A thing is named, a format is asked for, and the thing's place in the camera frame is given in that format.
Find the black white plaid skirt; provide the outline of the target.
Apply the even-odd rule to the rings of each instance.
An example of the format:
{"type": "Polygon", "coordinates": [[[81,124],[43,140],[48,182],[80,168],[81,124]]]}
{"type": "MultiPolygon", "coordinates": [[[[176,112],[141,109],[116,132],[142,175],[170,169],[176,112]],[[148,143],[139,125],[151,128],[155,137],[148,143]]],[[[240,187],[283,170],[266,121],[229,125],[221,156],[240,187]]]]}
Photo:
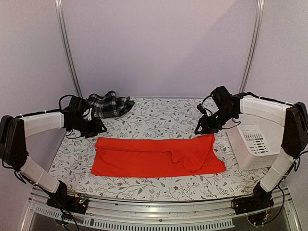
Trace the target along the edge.
{"type": "Polygon", "coordinates": [[[104,96],[93,93],[87,98],[87,102],[92,108],[91,115],[100,119],[123,116],[135,104],[129,96],[117,97],[114,90],[107,92],[104,96]]]}

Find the red garment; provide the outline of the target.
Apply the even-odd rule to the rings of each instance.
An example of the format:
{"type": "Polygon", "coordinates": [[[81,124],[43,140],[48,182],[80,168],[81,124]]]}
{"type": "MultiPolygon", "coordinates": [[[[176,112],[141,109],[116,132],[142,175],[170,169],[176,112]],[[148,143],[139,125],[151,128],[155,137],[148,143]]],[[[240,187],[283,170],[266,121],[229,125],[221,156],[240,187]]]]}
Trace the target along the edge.
{"type": "Polygon", "coordinates": [[[117,178],[218,174],[226,171],[226,167],[214,153],[214,142],[214,135],[166,140],[99,137],[91,173],[117,178]]]}

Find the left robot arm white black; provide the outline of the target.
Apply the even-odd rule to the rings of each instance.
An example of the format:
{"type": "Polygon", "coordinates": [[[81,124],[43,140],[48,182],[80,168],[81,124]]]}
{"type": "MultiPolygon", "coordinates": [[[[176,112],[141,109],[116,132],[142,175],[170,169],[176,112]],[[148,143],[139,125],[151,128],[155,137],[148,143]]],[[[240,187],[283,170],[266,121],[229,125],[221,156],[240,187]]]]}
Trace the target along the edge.
{"type": "Polygon", "coordinates": [[[28,181],[53,194],[61,208],[71,205],[67,186],[38,164],[29,154],[27,143],[44,133],[56,130],[77,131],[82,138],[91,138],[107,131],[99,118],[92,116],[88,102],[74,95],[67,96],[68,106],[17,116],[5,115],[0,120],[0,159],[4,168],[12,169],[22,181],[28,181]]]}

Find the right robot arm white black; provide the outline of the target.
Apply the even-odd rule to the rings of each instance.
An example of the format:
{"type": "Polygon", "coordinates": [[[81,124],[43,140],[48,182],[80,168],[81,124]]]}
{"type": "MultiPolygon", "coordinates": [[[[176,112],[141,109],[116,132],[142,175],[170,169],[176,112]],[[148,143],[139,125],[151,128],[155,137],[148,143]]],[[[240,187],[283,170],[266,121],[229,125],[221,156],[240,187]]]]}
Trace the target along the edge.
{"type": "Polygon", "coordinates": [[[249,198],[249,206],[259,210],[308,144],[306,106],[251,92],[232,95],[225,86],[215,88],[209,97],[218,110],[211,113],[200,103],[197,109],[202,117],[194,132],[199,135],[225,130],[242,170],[269,168],[249,198]]]}

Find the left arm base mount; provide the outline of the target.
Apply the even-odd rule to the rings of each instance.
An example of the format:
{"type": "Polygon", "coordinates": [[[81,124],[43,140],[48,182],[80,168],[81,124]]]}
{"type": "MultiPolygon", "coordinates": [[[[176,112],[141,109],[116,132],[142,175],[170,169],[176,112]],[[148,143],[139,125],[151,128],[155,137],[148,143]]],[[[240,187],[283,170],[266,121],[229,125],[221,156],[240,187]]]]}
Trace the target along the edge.
{"type": "Polygon", "coordinates": [[[47,192],[47,205],[57,209],[66,210],[73,213],[85,214],[88,208],[89,199],[80,193],[76,195],[68,195],[65,193],[47,192]]]}

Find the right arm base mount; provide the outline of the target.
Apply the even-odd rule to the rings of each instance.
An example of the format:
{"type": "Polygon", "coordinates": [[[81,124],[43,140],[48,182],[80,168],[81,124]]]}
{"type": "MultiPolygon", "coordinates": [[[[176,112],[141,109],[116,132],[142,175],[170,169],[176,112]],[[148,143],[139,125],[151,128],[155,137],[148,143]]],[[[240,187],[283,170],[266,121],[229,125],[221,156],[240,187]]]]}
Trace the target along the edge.
{"type": "Polygon", "coordinates": [[[231,208],[235,214],[244,214],[258,211],[274,206],[274,201],[271,194],[268,193],[254,193],[247,197],[234,197],[231,201],[231,208]]]}

